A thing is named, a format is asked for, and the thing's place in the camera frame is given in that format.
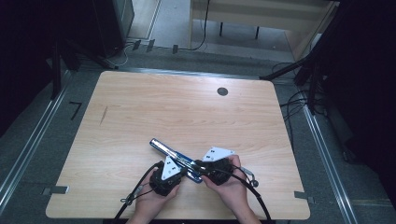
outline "metal bar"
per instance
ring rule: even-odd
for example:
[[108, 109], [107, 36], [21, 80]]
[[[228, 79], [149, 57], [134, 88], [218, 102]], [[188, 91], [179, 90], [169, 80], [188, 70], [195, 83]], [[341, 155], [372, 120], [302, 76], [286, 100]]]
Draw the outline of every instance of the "metal bar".
[[3, 214], [6, 205], [9, 199], [12, 196], [15, 188], [17, 187], [21, 177], [26, 170], [30, 160], [35, 154], [35, 150], [37, 149], [38, 144], [40, 143], [41, 138], [46, 132], [50, 122], [52, 121], [53, 116], [55, 115], [59, 105], [64, 98], [64, 93], [67, 89], [68, 84], [70, 83], [72, 76], [67, 71], [64, 74], [65, 85], [61, 92], [56, 96], [55, 99], [49, 102], [46, 111], [41, 117], [40, 121], [35, 126], [31, 136], [29, 137], [26, 145], [24, 146], [20, 156], [15, 161], [11, 171], [8, 173], [6, 180], [2, 184], [0, 188], [0, 216]]
[[319, 155], [322, 159], [327, 176], [329, 177], [335, 199], [338, 202], [344, 221], [345, 223], [358, 223], [351, 202], [347, 196], [347, 191], [345, 190], [341, 178], [337, 173], [332, 161], [332, 156], [330, 155], [329, 149], [327, 149], [326, 142], [321, 134], [316, 117], [311, 114], [307, 105], [304, 106], [304, 113], [306, 120], [308, 121], [309, 128], [314, 136], [315, 143], [317, 144]]

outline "wrist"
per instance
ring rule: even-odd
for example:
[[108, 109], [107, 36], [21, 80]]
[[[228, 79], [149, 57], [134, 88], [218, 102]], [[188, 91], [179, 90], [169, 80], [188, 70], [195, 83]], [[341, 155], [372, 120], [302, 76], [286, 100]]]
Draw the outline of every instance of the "wrist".
[[145, 216], [139, 216], [139, 214], [135, 213], [125, 224], [149, 224], [150, 221]]
[[260, 223], [259, 219], [256, 217], [256, 214], [254, 214], [253, 210], [251, 210], [249, 206], [242, 206], [232, 211], [241, 224]]

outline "black tape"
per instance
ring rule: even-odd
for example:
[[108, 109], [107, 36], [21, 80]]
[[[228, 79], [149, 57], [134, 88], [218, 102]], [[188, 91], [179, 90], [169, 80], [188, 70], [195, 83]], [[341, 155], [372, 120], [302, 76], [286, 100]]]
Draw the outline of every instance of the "black tape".
[[178, 50], [178, 45], [174, 45], [174, 47], [172, 49], [173, 54], [176, 54], [177, 50]]
[[146, 53], [149, 53], [152, 51], [152, 47], [154, 46], [155, 39], [152, 39], [148, 42], [148, 49], [146, 50]]
[[306, 199], [308, 203], [315, 203], [314, 197], [308, 197], [306, 193], [300, 191], [294, 191], [294, 198]]
[[139, 49], [139, 46], [140, 46], [140, 43], [141, 43], [141, 42], [142, 42], [141, 40], [138, 40], [138, 41], [134, 42], [134, 48], [133, 48], [132, 50], [137, 50], [137, 49]]
[[44, 188], [41, 194], [42, 195], [66, 194], [68, 191], [69, 191], [68, 186], [54, 186], [51, 188]]

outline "person's right hand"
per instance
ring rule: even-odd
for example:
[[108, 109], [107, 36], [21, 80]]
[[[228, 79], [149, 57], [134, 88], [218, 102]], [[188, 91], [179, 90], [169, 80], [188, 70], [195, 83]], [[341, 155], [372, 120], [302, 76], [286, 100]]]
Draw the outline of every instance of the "person's right hand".
[[[239, 156], [232, 155], [228, 157], [228, 159], [231, 164], [237, 167], [241, 166]], [[242, 179], [246, 179], [245, 174], [238, 169], [235, 169], [233, 174], [241, 177]], [[247, 188], [236, 178], [231, 176], [227, 182], [220, 186], [213, 183], [207, 176], [203, 175], [201, 178], [210, 189], [213, 189], [220, 196], [225, 205], [232, 211], [237, 207], [248, 205]]]
[[[230, 160], [231, 164], [241, 167], [239, 156], [232, 155], [228, 157], [228, 159]], [[247, 178], [246, 175], [239, 169], [233, 170], [233, 174], [244, 180]], [[228, 208], [231, 209], [231, 211], [233, 211], [233, 214], [240, 223], [260, 223], [248, 205], [247, 188], [241, 183], [240, 180], [231, 176], [227, 182], [217, 186], [207, 176], [202, 175], [201, 178], [210, 189], [213, 189], [220, 196], [221, 200]]]

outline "metal object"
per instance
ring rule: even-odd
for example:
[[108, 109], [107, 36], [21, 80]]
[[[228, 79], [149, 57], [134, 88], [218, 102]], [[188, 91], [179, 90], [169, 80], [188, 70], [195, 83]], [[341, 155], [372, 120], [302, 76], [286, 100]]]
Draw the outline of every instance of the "metal object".
[[24, 171], [26, 170], [27, 165], [35, 154], [35, 150], [37, 149], [38, 144], [41, 141], [44, 133], [46, 132], [50, 122], [52, 121], [53, 116], [58, 110], [59, 105], [61, 104], [65, 91], [69, 83], [72, 80], [72, 75], [69, 71], [64, 74], [65, 84], [61, 90], [61, 92], [55, 97], [55, 99], [49, 102], [49, 105], [41, 117], [40, 121], [35, 126], [32, 135], [24, 146], [20, 156], [15, 161], [14, 166], [11, 171], [8, 173], [6, 180], [3, 182], [3, 185], [0, 187], [0, 216], [3, 213], [8, 200], [11, 198], [12, 193], [17, 187]]
[[322, 158], [324, 168], [326, 170], [327, 176], [329, 177], [330, 183], [332, 185], [332, 190], [334, 191], [335, 199], [340, 207], [341, 214], [344, 218], [345, 223], [358, 223], [355, 212], [353, 211], [349, 197], [347, 196], [347, 191], [338, 175], [335, 165], [332, 161], [332, 156], [327, 149], [326, 143], [321, 134], [320, 128], [318, 127], [317, 120], [315, 116], [311, 114], [308, 106], [304, 106], [304, 113], [306, 120], [308, 121], [309, 128], [314, 136], [315, 142], [318, 147], [318, 152]]
[[165, 154], [166, 156], [169, 156], [170, 158], [172, 158], [172, 160], [179, 165], [180, 167], [186, 167], [188, 169], [187, 172], [187, 177], [189, 179], [191, 179], [192, 181], [194, 181], [195, 183], [201, 183], [202, 179], [199, 175], [199, 173], [197, 173], [194, 168], [192, 167], [195, 162], [184, 156], [183, 154], [174, 151], [172, 148], [166, 146], [164, 143], [158, 141], [157, 139], [153, 138], [149, 144], [156, 148], [157, 150], [161, 151], [161, 153]]

